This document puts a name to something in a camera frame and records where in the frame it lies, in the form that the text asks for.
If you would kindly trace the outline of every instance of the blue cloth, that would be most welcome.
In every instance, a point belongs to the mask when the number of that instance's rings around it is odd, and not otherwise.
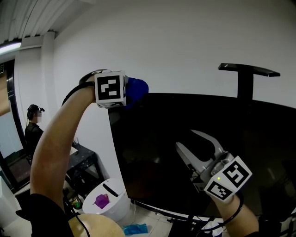
[[[143,97],[144,94],[149,92],[147,83],[141,79],[129,77],[129,81],[125,88],[127,106],[126,109],[130,109],[137,100]]]
[[[142,225],[133,224],[133,225],[128,225],[123,227],[123,232],[125,235],[147,234],[148,229],[146,224],[142,224]]]

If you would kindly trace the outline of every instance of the black jacket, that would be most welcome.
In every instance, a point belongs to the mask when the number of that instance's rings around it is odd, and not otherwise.
[[[27,151],[31,158],[33,158],[36,146],[42,134],[43,131],[37,124],[29,122],[25,129],[25,139],[27,142]]]

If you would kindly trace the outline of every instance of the ceiling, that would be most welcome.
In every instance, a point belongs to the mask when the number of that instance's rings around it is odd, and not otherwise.
[[[0,0],[0,44],[59,31],[91,6],[86,2],[89,1]]]

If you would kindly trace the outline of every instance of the person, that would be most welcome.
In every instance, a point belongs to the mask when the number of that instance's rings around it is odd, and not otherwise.
[[[30,105],[27,112],[29,124],[25,129],[25,140],[27,142],[27,151],[31,157],[31,160],[33,158],[39,139],[43,134],[43,130],[37,125],[37,123],[40,121],[42,111],[44,111],[43,108],[40,108],[37,105]]]
[[[72,94],[54,116],[36,147],[30,196],[33,237],[73,236],[63,210],[62,189],[77,126],[84,111],[93,102],[94,87],[85,87]],[[236,196],[227,204],[212,198],[224,220],[233,215],[239,206]],[[256,217],[246,206],[226,227],[232,237],[254,235],[259,230]]]

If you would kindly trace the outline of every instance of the large black screen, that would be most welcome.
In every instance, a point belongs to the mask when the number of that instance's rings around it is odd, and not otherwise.
[[[288,215],[295,202],[296,109],[237,98],[147,94],[131,109],[109,109],[113,141],[128,196],[183,214],[219,216],[198,193],[175,143],[190,129],[215,137],[253,175],[242,188],[256,214]],[[203,149],[196,144],[196,149]]]

